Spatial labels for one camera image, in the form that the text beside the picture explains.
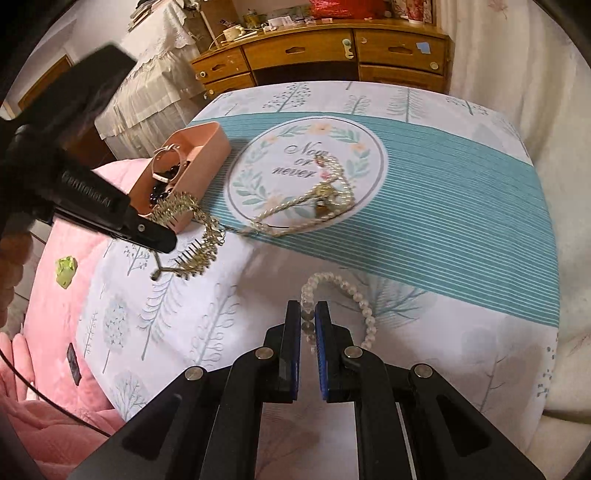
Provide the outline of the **person's left hand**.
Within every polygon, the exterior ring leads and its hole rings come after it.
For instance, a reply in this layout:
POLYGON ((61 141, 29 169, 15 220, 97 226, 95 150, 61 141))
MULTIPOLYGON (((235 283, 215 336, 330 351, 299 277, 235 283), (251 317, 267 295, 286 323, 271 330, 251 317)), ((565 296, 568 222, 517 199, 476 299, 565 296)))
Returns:
POLYGON ((33 249, 30 232, 6 235, 1 239, 0 250, 0 325, 5 326, 9 306, 14 300, 15 288, 21 282, 24 266, 33 249))

